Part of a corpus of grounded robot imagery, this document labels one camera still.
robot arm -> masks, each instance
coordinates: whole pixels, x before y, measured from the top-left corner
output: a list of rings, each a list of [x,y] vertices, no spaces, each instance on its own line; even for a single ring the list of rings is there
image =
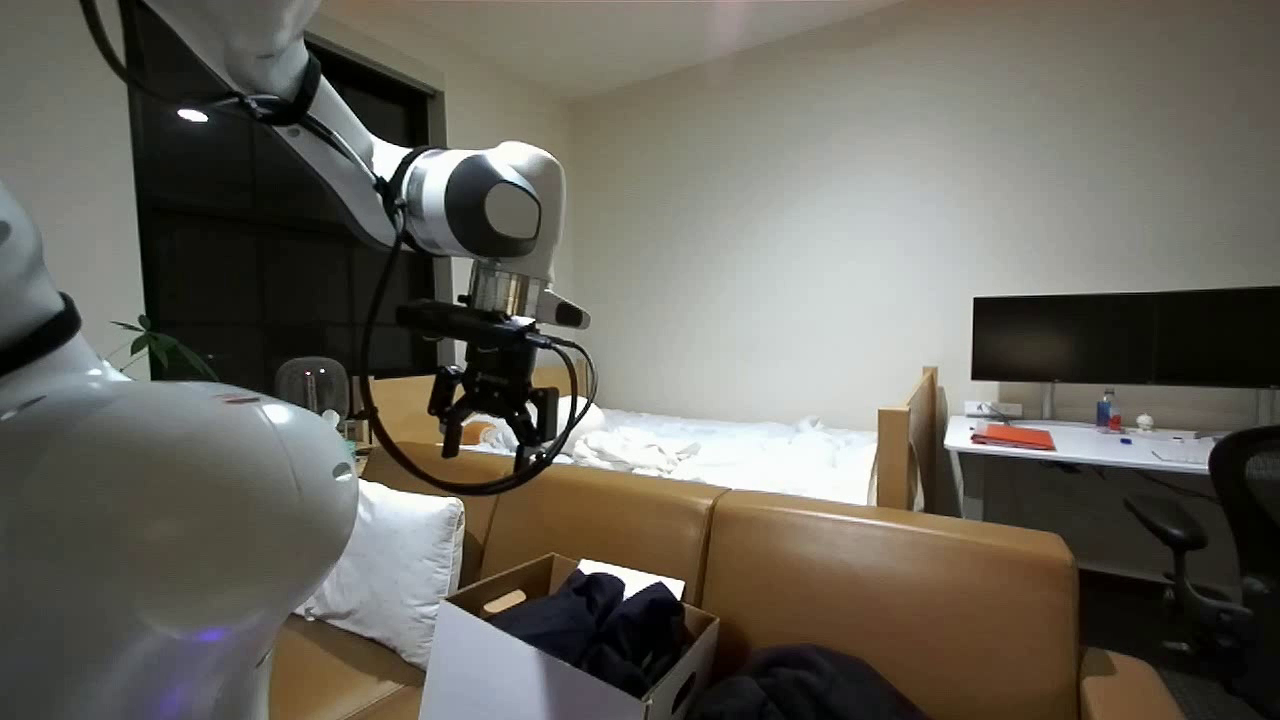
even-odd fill
[[[479,151],[423,151],[373,137],[306,46],[319,0],[147,4],[233,89],[233,95],[206,104],[235,104],[272,123],[338,194],[362,235],[389,251],[418,243],[473,259],[463,306],[421,300],[398,312],[413,332],[463,339],[470,350],[463,369],[438,373],[433,418],[439,418],[445,428],[445,455],[457,451],[461,426],[473,411],[489,411],[503,418],[520,439],[517,474],[524,474],[529,460],[551,460],[561,448],[556,394],[532,390],[529,379],[537,350],[550,344],[537,324],[588,324],[580,309],[550,289],[563,188],[556,155],[517,139]]]

cardboard box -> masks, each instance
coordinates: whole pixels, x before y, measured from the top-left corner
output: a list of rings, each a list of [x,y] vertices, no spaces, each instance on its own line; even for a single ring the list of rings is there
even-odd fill
[[[574,555],[540,555],[461,589],[438,618],[421,720],[681,720],[710,686],[716,618],[686,604],[692,650],[644,698],[627,698],[489,625],[494,604],[550,596],[574,571]]]

desk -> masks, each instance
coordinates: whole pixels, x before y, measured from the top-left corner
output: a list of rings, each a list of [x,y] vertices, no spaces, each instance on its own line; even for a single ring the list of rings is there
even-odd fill
[[[1138,474],[1177,474],[1177,475],[1207,475],[1214,436],[1195,432],[1109,432],[1098,426],[1074,421],[1015,421],[1021,428],[1052,432],[1052,451],[1012,448],[1012,446],[976,446],[973,432],[998,421],[954,418],[949,421],[949,455],[960,515],[985,515],[981,486],[964,486],[964,455],[1010,455],[1034,466],[1098,466],[1098,468],[1138,468]]]

dark window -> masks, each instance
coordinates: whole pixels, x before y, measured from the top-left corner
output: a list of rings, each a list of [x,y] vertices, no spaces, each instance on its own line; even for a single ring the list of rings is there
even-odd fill
[[[170,95],[226,85],[144,4],[121,4],[130,63]],[[332,89],[384,139],[439,139],[439,93],[318,49]],[[272,127],[216,112],[175,119],[171,104],[133,99],[147,319],[213,360],[220,379],[272,394],[290,357],[338,357],[362,373],[362,332],[389,251],[362,241],[341,200]],[[438,344],[398,324],[398,306],[450,297],[445,259],[402,257],[373,324],[367,373],[433,373]]]

couch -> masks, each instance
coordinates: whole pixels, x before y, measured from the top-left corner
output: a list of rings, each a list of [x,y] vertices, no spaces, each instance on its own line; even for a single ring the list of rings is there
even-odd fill
[[[429,494],[381,451],[366,475]],[[1081,646],[1075,559],[1052,532],[600,468],[551,468],[463,500],[463,515],[463,579],[546,552],[686,576],[692,604],[723,621],[716,671],[824,646],[863,655],[936,720],[1180,718],[1152,665]],[[421,693],[418,665],[330,625],[290,621],[272,654],[279,720],[413,720]]]

